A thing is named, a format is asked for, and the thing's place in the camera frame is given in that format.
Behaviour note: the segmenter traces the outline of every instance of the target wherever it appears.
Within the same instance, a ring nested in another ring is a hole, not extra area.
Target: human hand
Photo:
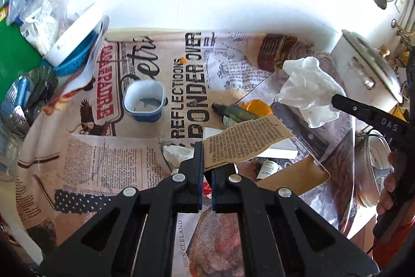
[[[390,153],[388,156],[389,163],[393,166],[395,155]],[[385,180],[383,181],[384,189],[381,192],[381,198],[376,207],[376,211],[379,215],[383,215],[387,210],[391,209],[393,206],[393,199],[389,193],[393,193],[396,189],[396,178],[394,173],[390,173]],[[406,226],[410,224],[415,218],[415,198],[412,201],[412,204],[408,208],[407,213],[402,218],[400,226]]]

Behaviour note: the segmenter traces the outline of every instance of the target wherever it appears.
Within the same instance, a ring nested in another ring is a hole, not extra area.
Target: black and white polka dot cloth
[[[55,190],[55,210],[63,213],[91,213],[100,211],[115,196],[71,193],[67,190]]]

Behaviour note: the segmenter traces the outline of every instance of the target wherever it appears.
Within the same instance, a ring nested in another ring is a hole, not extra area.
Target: green surface
[[[0,101],[22,74],[39,67],[40,54],[23,38],[18,25],[0,22]]]

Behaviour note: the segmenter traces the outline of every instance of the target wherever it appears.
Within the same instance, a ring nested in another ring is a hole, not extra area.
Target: bottle label
[[[235,126],[238,123],[235,122],[234,120],[232,120],[230,117],[227,117],[226,115],[224,115],[223,116],[223,124],[228,128],[228,127]]]
[[[275,174],[280,168],[280,165],[274,161],[266,160],[258,173],[257,179],[265,179],[272,174]]]

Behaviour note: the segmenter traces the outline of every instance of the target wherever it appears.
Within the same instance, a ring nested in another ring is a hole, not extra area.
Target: crumpled white paper
[[[286,60],[283,70],[290,76],[278,96],[278,102],[298,107],[310,128],[318,128],[336,120],[340,111],[331,104],[335,94],[346,95],[341,86],[326,72],[314,57]]]
[[[172,164],[174,168],[179,168],[182,161],[192,159],[194,148],[170,145],[163,147],[164,158]]]

